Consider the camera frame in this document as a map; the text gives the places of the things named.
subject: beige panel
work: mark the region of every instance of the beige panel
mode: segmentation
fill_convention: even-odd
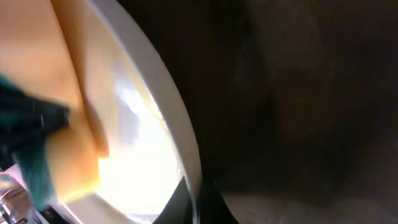
[[[59,199],[91,192],[98,158],[66,43],[49,0],[0,0],[0,73],[24,92],[71,108],[51,136],[47,162]]]
[[[111,67],[119,60],[118,44],[84,1],[52,1],[67,41],[98,153],[108,157],[108,139],[116,130],[118,103]]]

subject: bright light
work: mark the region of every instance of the bright light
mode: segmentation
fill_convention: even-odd
[[[120,99],[139,118],[139,124],[131,124],[139,125],[138,139],[125,145],[110,136],[109,158],[99,160],[97,193],[124,214],[157,215],[181,178],[173,146],[162,121],[147,110],[136,90],[123,90]]]

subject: dark teal fabric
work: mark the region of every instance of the dark teal fabric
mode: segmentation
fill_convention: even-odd
[[[16,88],[0,75],[0,87]],[[18,113],[7,113],[0,108],[0,126],[10,127],[18,121]],[[37,209],[43,209],[55,196],[47,160],[45,139],[37,139],[29,148],[18,149],[13,155],[22,177],[29,189],[30,197]]]

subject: white curved rim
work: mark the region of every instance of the white curved rim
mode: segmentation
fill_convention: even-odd
[[[115,0],[87,2],[112,31],[146,84],[147,92],[160,110],[177,149],[190,197],[195,201],[201,186],[198,145],[187,110],[169,71],[143,31]]]

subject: dark background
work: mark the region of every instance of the dark background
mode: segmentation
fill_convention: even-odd
[[[118,0],[166,64],[222,192],[398,215],[396,0]]]

